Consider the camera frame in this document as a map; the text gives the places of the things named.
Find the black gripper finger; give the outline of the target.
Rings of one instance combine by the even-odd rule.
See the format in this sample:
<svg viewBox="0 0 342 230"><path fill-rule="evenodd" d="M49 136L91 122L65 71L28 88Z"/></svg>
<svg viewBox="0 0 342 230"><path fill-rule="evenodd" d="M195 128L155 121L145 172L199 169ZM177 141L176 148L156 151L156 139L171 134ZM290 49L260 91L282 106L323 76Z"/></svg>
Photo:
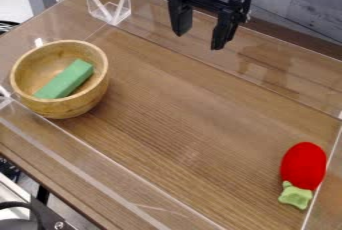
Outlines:
<svg viewBox="0 0 342 230"><path fill-rule="evenodd" d="M238 28L239 16L228 9L223 8L218 13L218 22L212 30L211 49L220 50L227 42L232 40Z"/></svg>
<svg viewBox="0 0 342 230"><path fill-rule="evenodd" d="M192 6L185 0L168 0L168 13L172 31L181 36L192 27Z"/></svg>

